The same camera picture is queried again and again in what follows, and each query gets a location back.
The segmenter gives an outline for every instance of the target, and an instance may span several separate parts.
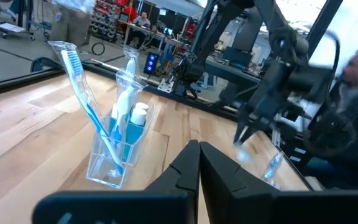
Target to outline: computer monitor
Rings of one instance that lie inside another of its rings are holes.
[[[125,13],[121,13],[121,15],[119,16],[119,20],[122,22],[128,22],[129,16]]]
[[[159,14],[160,14],[160,16],[166,16],[167,15],[167,10],[166,9],[160,9]]]
[[[169,29],[168,27],[164,28],[164,34],[172,35],[173,34],[173,29]]]

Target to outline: black robotic arm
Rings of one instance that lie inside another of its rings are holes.
[[[218,12],[207,28],[215,5],[218,5]],[[252,7],[257,8],[267,26],[269,44],[276,61],[267,70],[250,100],[240,107],[234,144],[242,144],[258,130],[278,129],[274,120],[278,113],[291,109],[300,116],[307,116],[303,108],[288,101],[290,94],[321,103],[334,78],[332,70],[308,65],[307,40],[289,26],[274,0],[209,0],[191,50],[174,71],[176,77],[188,87],[197,82],[204,72],[207,56],[226,26],[245,9]],[[256,117],[252,124],[249,123],[251,114]]]

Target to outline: toothbrush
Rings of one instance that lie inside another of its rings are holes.
[[[117,100],[117,122],[116,127],[114,130],[114,140],[115,140],[115,147],[117,147],[118,142],[122,139],[125,139],[125,130],[126,125],[124,121],[126,120],[126,115],[131,110],[131,101],[134,95],[133,87],[128,87],[124,92],[122,92]]]
[[[108,134],[106,130],[103,128],[100,120],[98,119],[98,116],[92,109],[92,107],[89,105],[89,103],[86,102],[86,100],[83,98],[83,93],[80,91],[80,88],[78,85],[76,85],[76,76],[83,74],[83,67],[80,61],[80,58],[75,51],[66,51],[62,50],[62,58],[63,62],[66,66],[67,74],[70,78],[70,81],[72,83],[72,86],[74,88],[75,95],[78,98],[78,101],[81,103],[82,107],[86,111],[86,114],[91,118],[93,124],[96,126],[96,131],[101,135],[101,138],[103,142],[106,144],[112,159],[114,160],[114,163],[116,164],[117,171],[120,175],[123,174],[123,168],[122,168],[122,162],[120,158],[117,156],[117,154],[114,152],[114,149],[112,147],[110,139],[107,137]]]

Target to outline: wooden table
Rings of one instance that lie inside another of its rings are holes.
[[[116,99],[115,82],[88,72],[88,83],[107,113]],[[136,166],[137,177],[125,189],[148,186],[190,139],[208,141],[234,157],[232,121],[145,91],[140,101],[155,103],[156,114]],[[85,179],[93,132],[66,76],[0,94],[0,223],[30,223],[34,205],[57,190],[115,190]],[[243,168],[261,177],[277,150],[263,133],[246,144],[254,161]],[[287,162],[278,170],[277,182],[307,190]],[[202,194],[199,223],[208,223]]]
[[[158,45],[157,51],[158,52],[161,51],[162,43],[164,42],[164,39],[165,39],[165,36],[163,34],[157,33],[157,32],[152,32],[151,30],[141,28],[141,27],[139,27],[135,24],[132,24],[132,23],[122,22],[122,21],[120,21],[120,22],[123,24],[127,24],[127,30],[125,31],[125,37],[124,37],[124,44],[127,43],[129,32],[131,31],[131,29],[134,29],[134,30],[142,31],[144,34],[150,35],[152,38],[156,38],[157,40],[159,40],[160,44]]]

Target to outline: shelving unit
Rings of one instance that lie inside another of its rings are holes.
[[[114,0],[96,0],[88,35],[108,42],[115,42],[119,27],[118,19],[123,8],[123,5],[114,2]]]

